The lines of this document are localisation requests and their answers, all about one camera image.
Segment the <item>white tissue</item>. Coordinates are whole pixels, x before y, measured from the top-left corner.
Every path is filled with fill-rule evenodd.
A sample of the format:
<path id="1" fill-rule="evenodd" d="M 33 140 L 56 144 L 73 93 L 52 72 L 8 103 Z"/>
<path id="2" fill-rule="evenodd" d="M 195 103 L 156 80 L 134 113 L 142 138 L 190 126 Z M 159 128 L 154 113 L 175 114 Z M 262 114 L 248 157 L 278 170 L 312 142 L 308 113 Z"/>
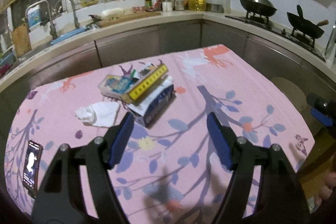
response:
<path id="1" fill-rule="evenodd" d="M 75 117 L 86 126 L 110 128 L 119 110 L 118 102 L 97 102 L 77 109 Z"/>

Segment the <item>yellow long box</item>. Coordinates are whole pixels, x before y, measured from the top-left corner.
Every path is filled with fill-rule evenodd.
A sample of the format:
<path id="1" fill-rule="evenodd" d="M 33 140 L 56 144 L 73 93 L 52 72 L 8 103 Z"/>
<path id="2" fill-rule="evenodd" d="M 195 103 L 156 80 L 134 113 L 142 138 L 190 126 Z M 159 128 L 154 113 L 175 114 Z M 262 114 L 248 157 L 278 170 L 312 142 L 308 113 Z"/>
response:
<path id="1" fill-rule="evenodd" d="M 130 90 L 121 96 L 121 99 L 125 103 L 133 103 L 137 101 L 149 91 L 154 84 L 163 79 L 168 71 L 168 67 L 165 64 L 161 64 L 147 74 L 140 82 L 131 87 Z"/>

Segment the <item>blue milk carton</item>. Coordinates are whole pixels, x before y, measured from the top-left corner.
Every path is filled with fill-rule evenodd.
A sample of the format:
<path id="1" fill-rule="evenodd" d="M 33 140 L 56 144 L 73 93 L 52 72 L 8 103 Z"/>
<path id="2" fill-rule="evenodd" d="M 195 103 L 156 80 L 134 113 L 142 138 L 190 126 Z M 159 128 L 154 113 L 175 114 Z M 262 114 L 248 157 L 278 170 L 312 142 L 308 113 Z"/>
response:
<path id="1" fill-rule="evenodd" d="M 174 95 L 174 79 L 170 75 L 159 80 L 137 102 L 127 104 L 135 121 L 149 127 L 157 114 L 170 102 Z"/>

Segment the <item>blue white tissue pack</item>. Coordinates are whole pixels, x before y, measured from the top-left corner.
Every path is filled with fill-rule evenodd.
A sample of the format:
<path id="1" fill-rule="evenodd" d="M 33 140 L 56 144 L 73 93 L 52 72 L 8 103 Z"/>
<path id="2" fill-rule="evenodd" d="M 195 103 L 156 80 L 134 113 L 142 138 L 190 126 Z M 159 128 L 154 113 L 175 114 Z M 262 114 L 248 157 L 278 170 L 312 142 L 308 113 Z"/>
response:
<path id="1" fill-rule="evenodd" d="M 107 75 L 99 83 L 98 89 L 106 97 L 120 99 L 137 82 L 135 77 Z"/>

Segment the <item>white green torn packet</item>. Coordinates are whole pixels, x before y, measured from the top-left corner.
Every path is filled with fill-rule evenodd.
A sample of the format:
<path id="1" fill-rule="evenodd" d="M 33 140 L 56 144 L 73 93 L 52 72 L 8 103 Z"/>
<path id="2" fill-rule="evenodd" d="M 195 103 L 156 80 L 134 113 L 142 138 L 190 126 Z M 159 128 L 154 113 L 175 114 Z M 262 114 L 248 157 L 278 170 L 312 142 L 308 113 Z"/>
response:
<path id="1" fill-rule="evenodd" d="M 143 67 L 141 67 L 138 70 L 134 69 L 130 77 L 131 79 L 141 80 L 156 68 L 157 66 L 152 63 L 143 63 Z"/>

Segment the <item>beige trash bin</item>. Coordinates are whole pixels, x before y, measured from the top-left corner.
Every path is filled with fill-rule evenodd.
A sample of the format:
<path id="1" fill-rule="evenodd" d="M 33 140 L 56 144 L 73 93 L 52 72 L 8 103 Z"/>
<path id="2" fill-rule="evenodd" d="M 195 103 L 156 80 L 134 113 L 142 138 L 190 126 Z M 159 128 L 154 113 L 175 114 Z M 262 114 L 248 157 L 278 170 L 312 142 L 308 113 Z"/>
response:
<path id="1" fill-rule="evenodd" d="M 300 113 L 307 107 L 306 95 L 297 85 L 282 77 L 274 77 L 271 81 Z"/>

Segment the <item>pink floral tablecloth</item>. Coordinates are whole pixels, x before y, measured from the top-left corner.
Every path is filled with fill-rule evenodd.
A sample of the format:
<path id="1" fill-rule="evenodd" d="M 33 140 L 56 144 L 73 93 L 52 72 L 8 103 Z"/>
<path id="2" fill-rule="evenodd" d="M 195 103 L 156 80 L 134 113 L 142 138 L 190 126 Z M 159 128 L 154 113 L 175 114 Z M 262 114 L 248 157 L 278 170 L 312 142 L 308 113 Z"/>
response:
<path id="1" fill-rule="evenodd" d="M 14 117 L 5 149 L 5 188 L 21 211 L 33 199 L 22 184 L 27 145 L 42 145 L 42 179 L 59 146 L 88 144 L 106 130 L 84 125 L 76 110 L 105 98 L 107 75 L 166 64 L 175 97 L 150 128 L 136 124 L 119 165 L 109 171 L 131 223 L 210 223 L 231 178 L 209 137 L 207 115 L 264 147 L 279 144 L 294 169 L 314 146 L 301 114 L 261 73 L 223 45 L 135 60 L 34 88 Z"/>

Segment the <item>black smartphone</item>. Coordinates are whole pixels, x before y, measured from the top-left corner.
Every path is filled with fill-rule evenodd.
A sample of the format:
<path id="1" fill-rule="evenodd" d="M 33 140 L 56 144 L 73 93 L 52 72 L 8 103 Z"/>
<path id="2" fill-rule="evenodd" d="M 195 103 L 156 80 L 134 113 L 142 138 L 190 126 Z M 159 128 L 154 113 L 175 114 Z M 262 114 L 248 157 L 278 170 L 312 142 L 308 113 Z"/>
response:
<path id="1" fill-rule="evenodd" d="M 43 146 L 29 140 L 25 163 L 23 169 L 22 183 L 25 189 L 28 191 L 28 195 L 35 199 L 38 191 L 38 173 L 39 163 L 43 152 Z"/>

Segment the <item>black frying pan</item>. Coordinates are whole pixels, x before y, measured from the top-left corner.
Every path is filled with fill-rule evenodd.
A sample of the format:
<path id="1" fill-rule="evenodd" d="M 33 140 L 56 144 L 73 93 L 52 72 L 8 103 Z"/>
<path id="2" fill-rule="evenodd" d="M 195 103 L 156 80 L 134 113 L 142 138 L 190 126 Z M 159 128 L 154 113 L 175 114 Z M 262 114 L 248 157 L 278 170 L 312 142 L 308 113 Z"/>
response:
<path id="1" fill-rule="evenodd" d="M 304 36 L 309 36 L 312 39 L 320 38 L 324 30 L 322 26 L 328 25 L 329 21 L 327 19 L 318 22 L 317 24 L 303 17 L 303 10 L 300 5 L 297 5 L 297 15 L 291 12 L 287 12 L 288 20 L 293 27 L 291 34 L 293 35 L 296 31 L 301 32 Z"/>

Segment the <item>gas stove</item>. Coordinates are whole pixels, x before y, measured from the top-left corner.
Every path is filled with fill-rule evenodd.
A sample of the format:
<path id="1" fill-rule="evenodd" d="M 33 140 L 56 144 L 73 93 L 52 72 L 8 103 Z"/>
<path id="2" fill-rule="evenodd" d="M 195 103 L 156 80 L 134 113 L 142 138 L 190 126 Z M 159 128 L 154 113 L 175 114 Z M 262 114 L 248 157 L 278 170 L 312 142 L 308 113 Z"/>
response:
<path id="1" fill-rule="evenodd" d="M 248 15 L 248 16 L 235 16 L 235 15 L 226 15 L 226 17 L 234 20 L 238 20 L 240 22 L 244 22 L 246 24 L 252 24 L 256 27 L 265 29 L 270 31 L 282 38 L 290 40 L 292 43 L 297 44 L 298 46 L 306 49 L 316 57 L 318 57 L 323 62 L 326 62 L 323 54 L 315 48 L 315 40 L 310 36 L 304 35 L 302 32 L 298 30 L 287 31 L 285 28 L 276 27 L 273 22 L 269 20 L 268 17 L 260 16 L 260 15 Z"/>

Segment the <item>wok with steel lid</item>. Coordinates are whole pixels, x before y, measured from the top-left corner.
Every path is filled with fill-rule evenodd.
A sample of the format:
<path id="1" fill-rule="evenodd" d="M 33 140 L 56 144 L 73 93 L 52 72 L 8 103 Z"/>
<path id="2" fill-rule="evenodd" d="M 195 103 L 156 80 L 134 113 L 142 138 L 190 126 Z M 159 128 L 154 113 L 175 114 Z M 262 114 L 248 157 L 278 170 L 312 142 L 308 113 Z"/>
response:
<path id="1" fill-rule="evenodd" d="M 273 16 L 277 9 L 268 0 L 239 0 L 242 7 L 247 11 L 261 16 Z"/>

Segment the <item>wooden cutting board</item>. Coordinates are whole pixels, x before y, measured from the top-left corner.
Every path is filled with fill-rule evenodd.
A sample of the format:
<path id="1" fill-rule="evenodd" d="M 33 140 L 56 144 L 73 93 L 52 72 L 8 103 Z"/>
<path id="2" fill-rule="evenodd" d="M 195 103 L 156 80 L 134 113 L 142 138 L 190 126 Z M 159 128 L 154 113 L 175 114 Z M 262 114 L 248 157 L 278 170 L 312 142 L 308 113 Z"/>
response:
<path id="1" fill-rule="evenodd" d="M 104 19 L 104 20 L 97 22 L 96 25 L 99 28 L 105 28 L 105 27 L 115 25 L 115 24 L 120 24 L 124 22 L 129 22 L 132 20 L 139 20 L 143 18 L 149 18 L 149 17 L 154 17 L 154 16 L 160 16 L 160 15 L 161 15 L 160 11 L 155 11 L 155 12 L 144 11 L 144 12 L 138 12 L 134 14 L 119 16 L 117 18 Z"/>

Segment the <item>chrome sink faucet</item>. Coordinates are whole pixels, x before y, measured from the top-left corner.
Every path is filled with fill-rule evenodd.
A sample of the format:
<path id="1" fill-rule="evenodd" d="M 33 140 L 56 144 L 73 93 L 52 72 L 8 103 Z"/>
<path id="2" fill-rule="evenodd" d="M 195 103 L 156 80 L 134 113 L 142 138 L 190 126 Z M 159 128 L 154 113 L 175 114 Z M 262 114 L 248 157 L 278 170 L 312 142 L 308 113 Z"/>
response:
<path id="1" fill-rule="evenodd" d="M 80 28 L 80 23 L 79 23 L 77 15 L 76 15 L 74 0 L 58 0 L 56 2 L 56 6 L 60 5 L 60 3 L 62 3 L 62 1 L 70 1 L 71 7 L 72 7 L 74 25 L 75 25 L 76 29 L 79 29 Z M 37 7 L 37 6 L 40 6 L 42 3 L 45 3 L 47 5 L 47 19 L 49 20 L 49 23 L 50 23 L 50 35 L 52 36 L 53 39 L 57 39 L 58 34 L 57 34 L 57 31 L 56 31 L 56 26 L 53 22 L 53 18 L 52 18 L 52 15 L 51 15 L 50 4 L 47 0 L 37 1 L 37 2 L 33 3 L 32 5 L 29 5 L 27 7 L 27 9 L 25 10 L 25 20 L 27 22 L 27 31 L 30 32 L 29 17 L 28 17 L 29 11 L 32 10 L 33 8 Z"/>

